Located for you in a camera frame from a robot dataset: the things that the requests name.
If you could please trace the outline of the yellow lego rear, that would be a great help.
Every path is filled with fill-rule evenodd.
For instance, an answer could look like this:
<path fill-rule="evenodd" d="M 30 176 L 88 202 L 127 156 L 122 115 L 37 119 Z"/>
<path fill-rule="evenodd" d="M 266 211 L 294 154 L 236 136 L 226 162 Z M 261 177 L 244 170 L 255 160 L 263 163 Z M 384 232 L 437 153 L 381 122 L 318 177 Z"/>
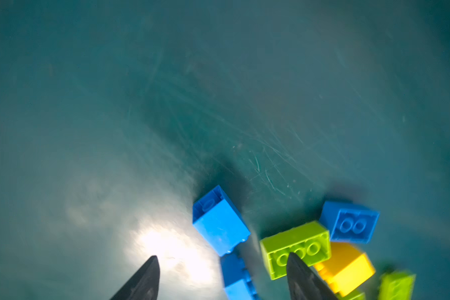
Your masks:
<path fill-rule="evenodd" d="M 331 257 L 314 268 L 332 292 L 341 297 L 349 295 L 376 272 L 365 252 L 345 242 L 332 242 Z"/>

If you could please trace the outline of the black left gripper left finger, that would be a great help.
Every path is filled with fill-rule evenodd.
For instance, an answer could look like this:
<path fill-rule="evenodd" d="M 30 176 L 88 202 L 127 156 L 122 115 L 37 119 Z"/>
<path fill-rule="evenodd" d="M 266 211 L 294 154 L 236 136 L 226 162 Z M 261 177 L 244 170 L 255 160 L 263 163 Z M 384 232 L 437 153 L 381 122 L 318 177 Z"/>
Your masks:
<path fill-rule="evenodd" d="M 157 300 L 160 286 L 160 264 L 151 256 L 111 300 Z"/>

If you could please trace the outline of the green long lego cluster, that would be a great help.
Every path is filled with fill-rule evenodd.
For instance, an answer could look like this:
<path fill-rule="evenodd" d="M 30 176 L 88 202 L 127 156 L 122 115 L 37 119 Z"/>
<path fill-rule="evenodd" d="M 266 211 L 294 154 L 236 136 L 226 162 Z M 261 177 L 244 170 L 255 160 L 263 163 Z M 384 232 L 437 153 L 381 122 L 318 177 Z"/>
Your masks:
<path fill-rule="evenodd" d="M 271 280 L 287 275 L 286 265 L 291 253 L 307 266 L 331 258 L 330 232 L 317 221 L 308 222 L 260 241 L 264 266 Z"/>

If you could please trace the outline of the green lego under blue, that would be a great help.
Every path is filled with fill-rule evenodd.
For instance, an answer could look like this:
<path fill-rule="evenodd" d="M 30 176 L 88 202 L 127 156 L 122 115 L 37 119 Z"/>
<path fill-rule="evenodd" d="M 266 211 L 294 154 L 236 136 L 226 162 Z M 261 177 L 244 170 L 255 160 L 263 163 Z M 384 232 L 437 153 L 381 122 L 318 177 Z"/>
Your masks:
<path fill-rule="evenodd" d="M 381 276 L 378 300 L 410 300 L 416 275 L 408 271 L 388 272 Z"/>

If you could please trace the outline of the green small lego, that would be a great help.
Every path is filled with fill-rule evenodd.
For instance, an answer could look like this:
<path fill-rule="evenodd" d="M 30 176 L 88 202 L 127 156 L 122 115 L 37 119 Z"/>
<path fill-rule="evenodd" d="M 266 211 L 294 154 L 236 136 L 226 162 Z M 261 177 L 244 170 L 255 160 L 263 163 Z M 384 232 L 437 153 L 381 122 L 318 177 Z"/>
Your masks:
<path fill-rule="evenodd" d="M 341 296 L 340 293 L 336 294 L 338 300 L 366 300 L 366 295 L 360 289 L 355 289 L 346 296 Z"/>

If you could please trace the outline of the blue lego cluster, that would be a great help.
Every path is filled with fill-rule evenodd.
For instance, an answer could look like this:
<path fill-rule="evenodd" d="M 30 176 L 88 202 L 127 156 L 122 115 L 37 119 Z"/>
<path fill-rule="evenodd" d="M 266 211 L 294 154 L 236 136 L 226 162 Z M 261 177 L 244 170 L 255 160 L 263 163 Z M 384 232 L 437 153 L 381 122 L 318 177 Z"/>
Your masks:
<path fill-rule="evenodd" d="M 252 282 L 245 262 L 236 253 L 220 259 L 224 291 L 229 300 L 258 300 L 258 292 Z"/>

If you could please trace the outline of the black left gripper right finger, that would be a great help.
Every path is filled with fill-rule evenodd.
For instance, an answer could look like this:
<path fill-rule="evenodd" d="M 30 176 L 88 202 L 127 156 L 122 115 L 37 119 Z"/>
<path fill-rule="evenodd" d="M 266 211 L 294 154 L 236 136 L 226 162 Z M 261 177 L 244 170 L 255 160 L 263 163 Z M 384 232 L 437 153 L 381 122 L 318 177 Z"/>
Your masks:
<path fill-rule="evenodd" d="M 286 265 L 287 283 L 291 300 L 337 300 L 322 279 L 294 252 Z"/>

